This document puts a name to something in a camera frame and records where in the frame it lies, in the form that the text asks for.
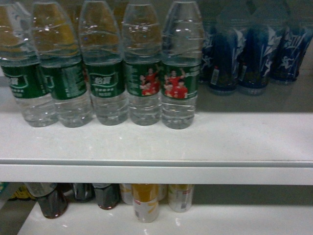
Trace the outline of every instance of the clear plastic bottle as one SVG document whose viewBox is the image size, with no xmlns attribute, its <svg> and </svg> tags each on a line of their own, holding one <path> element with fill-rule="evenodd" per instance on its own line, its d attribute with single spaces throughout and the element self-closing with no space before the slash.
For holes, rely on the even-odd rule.
<svg viewBox="0 0 313 235">
<path fill-rule="evenodd" d="M 98 206 L 103 210 L 113 209 L 120 200 L 118 184 L 92 184 Z"/>
<path fill-rule="evenodd" d="M 297 80 L 303 58 L 313 38 L 313 4 L 311 1 L 291 2 L 287 32 L 272 64 L 272 82 L 290 85 Z"/>
<path fill-rule="evenodd" d="M 215 94 L 232 94 L 237 88 L 250 18 L 246 0 L 233 0 L 217 17 L 214 70 L 209 81 L 210 90 Z"/>
<path fill-rule="evenodd" d="M 162 37 L 162 122 L 184 129 L 194 119 L 202 58 L 203 26 L 196 1 L 173 2 Z"/>
<path fill-rule="evenodd" d="M 239 90 L 260 95 L 269 83 L 269 72 L 286 31 L 288 14 L 283 0 L 267 0 L 252 15 L 252 27 L 239 74 Z"/>
<path fill-rule="evenodd" d="M 92 120 L 82 58 L 71 21 L 56 1 L 33 3 L 32 34 L 59 121 L 79 127 Z"/>
<path fill-rule="evenodd" d="M 25 121 L 43 127 L 58 121 L 30 37 L 30 14 L 20 3 L 0 2 L 0 65 Z"/>
<path fill-rule="evenodd" d="M 115 16 L 119 30 L 122 30 L 122 22 L 129 0 L 114 0 L 113 14 Z"/>
<path fill-rule="evenodd" d="M 134 211 L 139 221 L 151 223 L 158 216 L 157 184 L 132 184 Z"/>
<path fill-rule="evenodd" d="M 79 20 L 79 40 L 98 120 L 117 125 L 128 116 L 120 34 L 105 0 L 86 0 Z"/>
<path fill-rule="evenodd" d="M 150 0 L 130 0 L 122 33 L 130 118 L 142 126 L 155 124 L 161 105 L 161 31 Z"/>
<path fill-rule="evenodd" d="M 128 205 L 133 204 L 132 184 L 119 184 L 121 198 Z"/>
<path fill-rule="evenodd" d="M 48 219 L 61 216 L 67 209 L 67 200 L 56 183 L 25 183 Z"/>
<path fill-rule="evenodd" d="M 168 204 L 176 212 L 186 212 L 191 208 L 195 185 L 169 185 Z"/>
</svg>

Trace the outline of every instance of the dark bottle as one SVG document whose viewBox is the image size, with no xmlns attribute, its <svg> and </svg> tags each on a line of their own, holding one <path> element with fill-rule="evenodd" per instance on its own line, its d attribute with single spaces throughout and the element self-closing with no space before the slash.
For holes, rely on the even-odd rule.
<svg viewBox="0 0 313 235">
<path fill-rule="evenodd" d="M 72 190 L 77 201 L 87 202 L 94 197 L 92 184 L 72 183 Z"/>
<path fill-rule="evenodd" d="M 118 184 L 92 184 L 98 206 L 104 210 L 113 209 L 119 202 Z"/>
<path fill-rule="evenodd" d="M 54 219 L 67 209 L 67 200 L 56 183 L 25 183 L 36 198 L 44 217 Z"/>
</svg>

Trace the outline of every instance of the plastic bottle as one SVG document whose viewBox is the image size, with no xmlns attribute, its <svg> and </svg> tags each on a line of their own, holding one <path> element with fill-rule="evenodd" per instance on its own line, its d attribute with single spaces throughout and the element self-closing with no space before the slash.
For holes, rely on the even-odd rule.
<svg viewBox="0 0 313 235">
<path fill-rule="evenodd" d="M 233 0 L 217 18 L 214 71 L 210 90 L 218 95 L 233 93 L 237 88 L 239 63 L 244 58 L 250 12 L 245 0 Z"/>
<path fill-rule="evenodd" d="M 253 2 L 253 0 L 247 0 L 246 1 L 246 5 L 247 5 L 247 7 L 249 9 L 250 14 L 253 14 L 256 11 L 256 9 L 257 9 L 257 7 L 256 7 L 255 3 Z"/>
<path fill-rule="evenodd" d="M 240 91 L 249 95 L 265 92 L 269 72 L 286 31 L 288 14 L 283 0 L 267 0 L 252 15 L 246 53 L 239 74 Z"/>
<path fill-rule="evenodd" d="M 169 185 L 168 204 L 176 212 L 186 212 L 191 208 L 195 185 Z"/>
<path fill-rule="evenodd" d="M 43 127 L 58 121 L 30 37 L 30 14 L 20 3 L 0 1 L 0 65 L 25 121 Z"/>
<path fill-rule="evenodd" d="M 118 184 L 96 184 L 93 183 L 94 192 L 98 206 L 104 210 L 113 209 L 119 202 Z"/>
<path fill-rule="evenodd" d="M 36 198 L 44 217 L 54 219 L 67 209 L 67 200 L 56 183 L 24 183 Z"/>
<path fill-rule="evenodd" d="M 214 44 L 216 30 L 216 18 L 223 9 L 220 0 L 201 0 L 199 9 L 202 15 L 204 28 L 204 43 L 202 48 L 200 83 L 207 83 L 212 77 L 214 66 Z"/>
<path fill-rule="evenodd" d="M 92 184 L 72 183 L 72 190 L 77 201 L 87 202 L 94 197 Z"/>
<path fill-rule="evenodd" d="M 270 77 L 278 84 L 297 80 L 303 58 L 313 38 L 313 4 L 299 0 L 291 7 L 287 32 L 271 67 Z"/>
<path fill-rule="evenodd" d="M 130 0 L 122 32 L 130 118 L 141 126 L 155 124 L 161 105 L 161 32 L 150 0 Z"/>
<path fill-rule="evenodd" d="M 114 0 L 113 14 L 115 16 L 119 30 L 122 30 L 122 22 L 129 0 Z"/>
<path fill-rule="evenodd" d="M 161 201 L 167 196 L 167 185 L 158 184 L 157 187 L 157 199 L 158 201 Z"/>
<path fill-rule="evenodd" d="M 119 184 L 121 198 L 126 204 L 133 204 L 132 184 Z"/>
<path fill-rule="evenodd" d="M 158 216 L 157 184 L 132 184 L 134 211 L 139 221 L 150 223 Z"/>
<path fill-rule="evenodd" d="M 32 33 L 59 121 L 79 127 L 92 120 L 78 41 L 68 15 L 56 1 L 33 3 Z"/>
<path fill-rule="evenodd" d="M 187 128 L 194 119 L 203 34 L 196 1 L 174 1 L 162 35 L 162 122 L 172 129 Z"/>
<path fill-rule="evenodd" d="M 124 122 L 128 115 L 128 100 L 124 92 L 120 34 L 106 1 L 84 2 L 79 40 L 98 120 L 103 125 Z"/>
</svg>

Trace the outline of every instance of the shelf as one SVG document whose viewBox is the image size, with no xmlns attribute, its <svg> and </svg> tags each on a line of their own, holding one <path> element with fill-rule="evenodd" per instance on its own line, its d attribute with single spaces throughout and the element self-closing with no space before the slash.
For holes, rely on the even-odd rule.
<svg viewBox="0 0 313 235">
<path fill-rule="evenodd" d="M 312 234 L 313 214 L 310 205 L 276 204 L 275 196 L 289 201 L 303 202 L 303 189 L 291 192 L 288 187 L 268 189 L 261 187 L 204 187 L 196 186 L 194 204 L 185 213 L 176 213 L 163 200 L 159 216 L 152 223 L 140 223 L 133 207 L 120 203 L 116 208 L 101 210 L 95 201 L 69 204 L 59 218 L 43 217 L 38 204 L 35 205 L 19 235 L 85 235 L 85 234 L 136 234 L 136 235 L 295 235 Z M 249 198 L 262 203 L 249 203 Z"/>
<path fill-rule="evenodd" d="M 262 96 L 200 86 L 194 123 L 172 130 L 130 120 L 75 129 L 28 126 L 0 86 L 0 179 L 7 182 L 313 185 L 313 79 Z"/>
</svg>

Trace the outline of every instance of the barcode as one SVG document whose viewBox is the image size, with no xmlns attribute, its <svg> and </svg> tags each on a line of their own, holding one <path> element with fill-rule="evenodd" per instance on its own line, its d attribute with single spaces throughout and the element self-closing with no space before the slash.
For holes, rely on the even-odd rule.
<svg viewBox="0 0 313 235">
<path fill-rule="evenodd" d="M 246 75 L 246 66 L 243 66 L 243 70 L 241 72 L 241 75 L 239 77 L 239 81 L 243 81 Z"/>
<path fill-rule="evenodd" d="M 212 79 L 211 79 L 211 84 L 216 85 L 217 80 L 219 79 L 219 73 L 220 71 L 217 69 L 214 69 L 213 74 L 212 74 Z"/>
<path fill-rule="evenodd" d="M 187 203 L 182 203 L 181 209 L 186 209 L 186 207 L 187 207 Z"/>
</svg>

